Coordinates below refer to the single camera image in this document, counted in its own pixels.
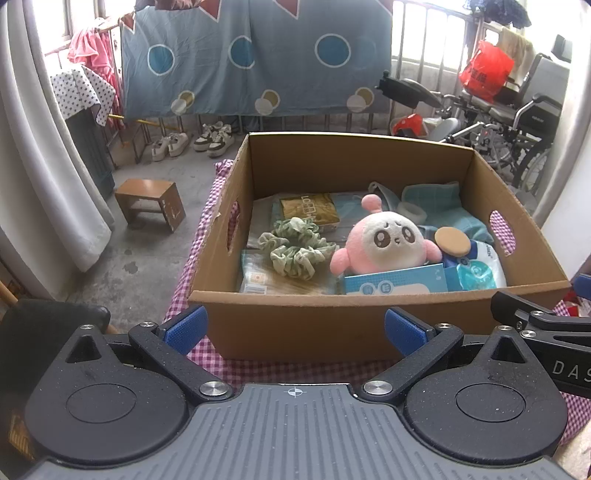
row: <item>white sneaker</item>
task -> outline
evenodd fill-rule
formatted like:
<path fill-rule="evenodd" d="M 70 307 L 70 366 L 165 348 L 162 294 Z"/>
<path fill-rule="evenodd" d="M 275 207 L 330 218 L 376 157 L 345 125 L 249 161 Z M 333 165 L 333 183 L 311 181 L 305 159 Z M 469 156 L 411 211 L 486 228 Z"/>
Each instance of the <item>white sneaker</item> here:
<path fill-rule="evenodd" d="M 170 134 L 170 145 L 168 145 L 168 153 L 171 157 L 178 157 L 185 147 L 189 144 L 189 136 L 187 134 Z"/>
<path fill-rule="evenodd" d="M 219 132 L 213 137 L 213 142 L 209 144 L 207 154 L 210 157 L 219 157 L 234 143 L 232 136 L 232 127 L 224 125 Z"/>
<path fill-rule="evenodd" d="M 213 137 L 223 127 L 223 122 L 220 120 L 211 125 L 203 124 L 203 133 L 193 142 L 193 149 L 197 152 L 205 152 L 209 148 L 209 144 L 213 142 Z"/>
<path fill-rule="evenodd" d="M 152 144 L 152 161 L 163 161 L 164 157 L 168 153 L 168 145 L 170 139 L 168 137 L 162 137 L 157 142 Z"/>

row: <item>metal bolt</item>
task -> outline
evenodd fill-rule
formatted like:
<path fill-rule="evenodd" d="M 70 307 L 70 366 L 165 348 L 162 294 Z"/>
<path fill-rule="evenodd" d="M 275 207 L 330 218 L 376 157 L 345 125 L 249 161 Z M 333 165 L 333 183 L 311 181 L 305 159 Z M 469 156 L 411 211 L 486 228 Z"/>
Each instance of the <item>metal bolt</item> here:
<path fill-rule="evenodd" d="M 388 395 L 392 385 L 384 380 L 370 380 L 363 385 L 363 389 L 370 395 Z"/>
<path fill-rule="evenodd" d="M 206 397 L 220 397 L 221 395 L 225 395 L 230 391 L 230 385 L 225 382 L 213 380 L 211 382 L 205 382 L 203 385 L 201 385 L 201 387 L 199 387 L 199 391 Z"/>

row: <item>white cloth with black stars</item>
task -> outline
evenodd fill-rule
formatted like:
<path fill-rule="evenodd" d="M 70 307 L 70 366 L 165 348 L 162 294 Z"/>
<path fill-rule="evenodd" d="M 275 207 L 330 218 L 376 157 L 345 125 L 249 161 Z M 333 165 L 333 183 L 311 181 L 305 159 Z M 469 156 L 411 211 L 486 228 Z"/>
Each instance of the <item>white cloth with black stars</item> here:
<path fill-rule="evenodd" d="M 64 120 L 78 112 L 100 105 L 96 123 L 105 126 L 113 107 L 115 89 L 84 65 L 74 65 L 50 77 L 51 86 Z"/>

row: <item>gray ribbed plate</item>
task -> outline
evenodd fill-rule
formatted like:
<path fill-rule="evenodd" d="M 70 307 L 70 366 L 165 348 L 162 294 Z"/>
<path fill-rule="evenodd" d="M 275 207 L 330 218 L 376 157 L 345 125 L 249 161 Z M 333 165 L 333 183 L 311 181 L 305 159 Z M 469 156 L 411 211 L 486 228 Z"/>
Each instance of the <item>gray ribbed plate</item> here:
<path fill-rule="evenodd" d="M 393 408 L 353 398 L 346 385 L 246 385 L 199 407 L 176 440 L 136 463 L 75 470 L 45 461 L 51 480 L 559 480 L 547 458 L 513 468 L 453 462 L 406 431 Z"/>

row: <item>small brown stool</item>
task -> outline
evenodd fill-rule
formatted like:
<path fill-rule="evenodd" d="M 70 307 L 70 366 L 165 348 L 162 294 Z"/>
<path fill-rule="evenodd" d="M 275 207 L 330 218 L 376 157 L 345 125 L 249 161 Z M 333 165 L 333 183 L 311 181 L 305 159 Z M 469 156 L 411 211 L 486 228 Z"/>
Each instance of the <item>small brown stool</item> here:
<path fill-rule="evenodd" d="M 129 179 L 115 191 L 115 198 L 127 223 L 134 221 L 137 212 L 162 213 L 174 232 L 185 218 L 183 203 L 173 181 Z M 141 199 L 155 200 L 160 208 L 134 206 Z"/>

